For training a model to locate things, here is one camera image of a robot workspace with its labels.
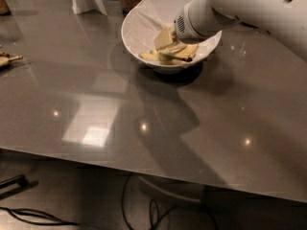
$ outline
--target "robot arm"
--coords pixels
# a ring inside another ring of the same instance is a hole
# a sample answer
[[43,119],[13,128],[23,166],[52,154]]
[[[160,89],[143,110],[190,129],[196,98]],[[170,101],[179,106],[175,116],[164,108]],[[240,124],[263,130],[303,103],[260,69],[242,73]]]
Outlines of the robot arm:
[[307,61],[307,0],[194,0],[175,18],[177,38],[205,41],[245,22],[267,31]]

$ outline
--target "floor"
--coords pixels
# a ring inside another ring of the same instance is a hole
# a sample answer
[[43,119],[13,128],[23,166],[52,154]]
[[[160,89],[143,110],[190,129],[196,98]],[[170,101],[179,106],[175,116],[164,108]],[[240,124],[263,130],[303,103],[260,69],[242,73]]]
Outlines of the floor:
[[[35,226],[0,211],[0,230],[121,230],[150,229],[152,196],[141,190],[139,176],[129,172],[86,166],[14,151],[0,150],[0,181],[25,174],[30,187],[15,195],[13,187],[0,190],[0,206],[32,208],[80,226]],[[307,229],[307,204],[206,188],[201,207],[176,208],[159,224],[159,230],[253,230]],[[158,200],[160,215],[170,202]]]

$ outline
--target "glossy tabletop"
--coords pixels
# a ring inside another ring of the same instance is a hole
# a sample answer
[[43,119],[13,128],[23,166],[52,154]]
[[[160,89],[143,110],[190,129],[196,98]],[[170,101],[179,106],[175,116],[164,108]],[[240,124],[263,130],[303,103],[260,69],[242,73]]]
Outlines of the glossy tabletop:
[[71,0],[7,0],[0,147],[307,202],[307,63],[237,26],[174,75],[125,50],[124,16]]

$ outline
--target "bowl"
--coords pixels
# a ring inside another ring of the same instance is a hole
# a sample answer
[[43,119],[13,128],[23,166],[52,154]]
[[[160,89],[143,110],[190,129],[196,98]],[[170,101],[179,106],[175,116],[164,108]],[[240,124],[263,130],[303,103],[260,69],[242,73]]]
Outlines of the bowl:
[[172,24],[176,14],[191,1],[193,0],[142,0],[127,14],[122,25],[121,36],[128,52],[140,63],[162,74],[177,73],[205,60],[218,45],[222,31],[199,43],[191,62],[176,60],[176,64],[168,64],[158,60],[148,61],[139,56],[141,52],[154,49],[154,39],[163,25]]

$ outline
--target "gray table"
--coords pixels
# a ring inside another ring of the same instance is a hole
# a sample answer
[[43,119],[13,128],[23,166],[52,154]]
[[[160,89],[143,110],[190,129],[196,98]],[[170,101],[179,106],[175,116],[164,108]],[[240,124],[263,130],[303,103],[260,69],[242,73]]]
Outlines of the gray table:
[[307,202],[307,63],[266,34],[224,31],[202,64],[159,75],[108,16],[7,0],[0,147]]

